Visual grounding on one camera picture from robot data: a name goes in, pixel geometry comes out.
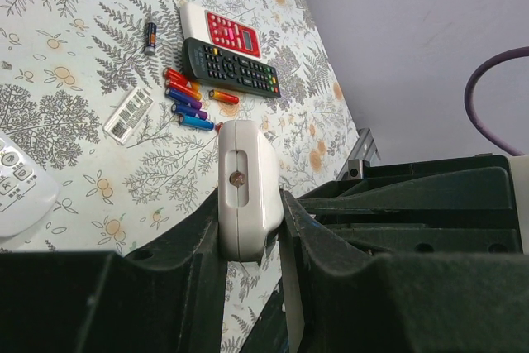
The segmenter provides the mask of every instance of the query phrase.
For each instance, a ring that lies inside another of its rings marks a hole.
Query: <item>table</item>
[[[305,0],[0,0],[0,130],[61,185],[45,218],[1,241],[1,252],[126,255],[217,186],[217,134],[175,123],[161,88],[161,70],[180,66],[186,2],[257,28],[280,78],[279,100],[205,101],[211,120],[257,121],[276,149],[281,185],[295,196],[336,177],[357,134]],[[142,51],[150,14],[154,57]],[[136,85],[152,88],[156,105],[119,146],[102,124]],[[222,351],[238,351],[279,276],[277,249],[259,273],[229,265]]]

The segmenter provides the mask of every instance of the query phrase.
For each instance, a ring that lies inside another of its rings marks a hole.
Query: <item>cable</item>
[[[505,51],[504,53],[495,55],[490,60],[483,62],[470,76],[469,82],[465,87],[465,111],[467,116],[470,119],[470,122],[476,127],[476,129],[481,133],[482,136],[487,138],[498,148],[505,150],[508,154],[513,156],[524,155],[523,152],[519,151],[513,146],[510,146],[507,142],[495,136],[481,120],[479,120],[476,110],[474,108],[474,89],[478,80],[487,72],[489,69],[494,66],[501,64],[502,62],[514,60],[516,58],[529,57],[529,47],[520,47],[519,49],[513,49]]]

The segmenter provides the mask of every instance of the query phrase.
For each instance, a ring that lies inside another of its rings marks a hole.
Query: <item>blue battery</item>
[[[167,88],[165,90],[165,95],[178,101],[179,103],[185,103],[190,107],[194,107],[195,109],[200,109],[202,107],[202,103],[200,101],[197,101],[195,98],[191,98],[174,88]]]
[[[201,120],[198,117],[192,117],[188,115],[179,115],[179,124],[200,128],[201,130],[212,130],[215,128],[215,124],[209,120]]]
[[[188,115],[191,117],[200,117],[203,120],[207,119],[207,113],[205,113],[204,111],[193,109],[192,107],[188,107],[187,105],[183,105],[182,103],[174,103],[171,107],[171,112],[175,115],[177,113],[181,113],[183,115]]]

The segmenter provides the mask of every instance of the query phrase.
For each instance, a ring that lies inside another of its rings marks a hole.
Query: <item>red and white calculator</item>
[[[228,50],[261,60],[258,32],[215,12],[210,12],[194,3],[180,8],[183,37],[194,37]]]

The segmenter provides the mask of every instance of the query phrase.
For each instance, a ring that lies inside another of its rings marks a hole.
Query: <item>remote control button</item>
[[[12,177],[7,177],[0,182],[0,194],[6,195],[17,187],[17,180]]]
[[[20,169],[13,173],[21,181],[27,179],[31,175],[31,168],[28,165],[22,166]]]
[[[18,155],[14,152],[8,152],[2,156],[2,164],[6,166],[12,166],[18,163]]]

